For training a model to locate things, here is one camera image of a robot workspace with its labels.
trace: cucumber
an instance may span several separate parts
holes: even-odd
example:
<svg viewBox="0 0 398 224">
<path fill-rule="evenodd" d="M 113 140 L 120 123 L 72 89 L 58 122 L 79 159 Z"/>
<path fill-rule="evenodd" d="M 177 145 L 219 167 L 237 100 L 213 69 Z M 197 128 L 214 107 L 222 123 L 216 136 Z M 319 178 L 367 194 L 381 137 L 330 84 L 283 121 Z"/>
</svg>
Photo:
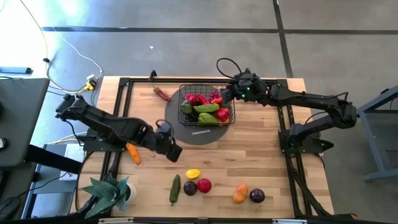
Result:
<svg viewBox="0 0 398 224">
<path fill-rule="evenodd" d="M 172 186 L 172 189 L 170 190 L 169 200 L 172 203 L 172 206 L 173 206 L 173 203 L 177 202 L 178 195 L 180 193 L 180 188 L 181 188 L 181 180 L 180 180 L 180 176 L 177 174 L 174 177 L 173 186 Z"/>
</svg>

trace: wooden table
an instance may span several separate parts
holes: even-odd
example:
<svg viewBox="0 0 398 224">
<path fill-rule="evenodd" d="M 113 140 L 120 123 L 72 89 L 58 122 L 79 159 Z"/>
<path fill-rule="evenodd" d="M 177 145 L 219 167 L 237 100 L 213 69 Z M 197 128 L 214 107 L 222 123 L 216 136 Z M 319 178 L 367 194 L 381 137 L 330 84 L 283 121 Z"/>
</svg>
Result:
<svg viewBox="0 0 398 224">
<path fill-rule="evenodd" d="M 120 77 L 104 77 L 99 93 L 98 108 L 113 113 Z M 287 79 L 292 91 L 305 91 L 301 78 Z M 156 83 L 171 95 L 180 83 Z M 152 83 L 135 83 L 132 91 L 129 117 L 137 117 L 155 126 L 164 118 L 166 102 L 152 91 Z M 124 96 L 119 114 L 123 111 Z M 178 162 L 148 149 L 138 148 L 142 163 L 137 166 L 128 152 L 124 152 L 119 166 L 118 179 L 129 177 L 137 188 L 137 198 L 126 212 L 112 209 L 112 216 L 124 217 L 227 217 L 227 218 L 292 218 L 292 198 L 285 158 L 280 152 L 277 132 L 280 129 L 275 107 L 235 101 L 236 122 L 218 141 L 203 146 L 178 142 L 183 152 Z M 304 123 L 311 115 L 310 109 L 293 106 L 296 123 Z M 78 196 L 80 207 L 90 195 L 81 190 L 90 184 L 90 177 L 99 179 L 103 152 L 95 152 L 87 160 L 81 173 Z M 328 184 L 321 160 L 312 154 L 303 154 L 307 184 L 326 211 L 333 213 Z M 209 179 L 210 192 L 197 192 L 187 196 L 181 189 L 178 202 L 170 206 L 169 195 L 173 178 L 179 174 L 182 185 L 189 169 L 200 169 L 201 177 Z M 240 205 L 232 203 L 232 194 L 240 184 L 249 191 L 260 188 L 266 199 L 252 203 L 248 198 Z M 300 208 L 304 211 L 302 193 L 298 190 Z"/>
</svg>

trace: concrete floor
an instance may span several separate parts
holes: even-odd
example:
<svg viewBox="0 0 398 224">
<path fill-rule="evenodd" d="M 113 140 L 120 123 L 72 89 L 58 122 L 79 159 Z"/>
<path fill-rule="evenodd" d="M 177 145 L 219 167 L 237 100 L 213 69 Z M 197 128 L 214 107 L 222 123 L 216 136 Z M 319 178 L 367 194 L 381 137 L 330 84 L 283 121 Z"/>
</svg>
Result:
<svg viewBox="0 0 398 224">
<path fill-rule="evenodd" d="M 276 29 L 272 0 L 155 0 L 155 1 L 24 1 L 41 26 L 194 27 Z M 398 29 L 395 0 L 279 0 L 285 29 Z M 0 61 L 29 66 L 33 77 L 44 77 L 44 43 L 19 1 L 6 1 L 0 12 Z M 106 75 L 207 75 L 218 72 L 215 61 L 230 57 L 261 77 L 286 77 L 278 34 L 206 34 L 136 32 L 45 32 L 50 76 L 65 88 L 79 89 L 98 69 L 79 57 L 62 35 L 82 54 L 95 59 Z M 304 78 L 307 91 L 323 95 L 349 92 L 359 107 L 385 88 L 398 84 L 396 35 L 287 34 L 294 77 Z M 226 73 L 234 73 L 233 68 Z M 48 93 L 32 144 L 41 145 L 71 134 L 54 118 L 61 98 Z M 74 123 L 77 132 L 84 125 Z M 336 213 L 356 213 L 360 219 L 398 220 L 398 178 L 363 182 L 375 171 L 361 122 L 349 130 L 322 133 L 335 143 L 325 153 L 326 176 Z M 36 216 L 65 214 L 67 195 L 38 198 Z M 54 211 L 43 212 L 52 206 Z"/>
</svg>

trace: black wire basket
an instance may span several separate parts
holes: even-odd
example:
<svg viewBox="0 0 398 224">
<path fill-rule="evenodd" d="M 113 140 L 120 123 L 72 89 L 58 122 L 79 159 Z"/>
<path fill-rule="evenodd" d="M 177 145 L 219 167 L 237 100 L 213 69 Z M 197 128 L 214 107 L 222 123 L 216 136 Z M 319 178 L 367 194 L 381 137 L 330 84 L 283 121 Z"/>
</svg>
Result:
<svg viewBox="0 0 398 224">
<path fill-rule="evenodd" d="M 190 114 L 185 114 L 182 112 L 181 109 L 181 104 L 185 100 L 185 96 L 189 93 L 193 93 L 195 95 L 202 94 L 203 96 L 206 97 L 207 100 L 209 100 L 211 93 L 214 91 L 217 91 L 220 96 L 221 92 L 220 89 L 225 88 L 224 85 L 199 85 L 199 84 L 193 84 L 193 85 L 181 85 L 180 86 L 180 97 L 178 98 L 178 122 L 184 126 L 228 126 L 230 124 L 233 124 L 235 122 L 235 104 L 234 100 L 232 100 L 230 103 L 227 105 L 221 105 L 220 107 L 225 107 L 229 109 L 229 120 L 225 122 L 219 122 L 219 123 L 198 123 L 198 115 L 193 108 L 192 108 L 192 113 Z"/>
</svg>

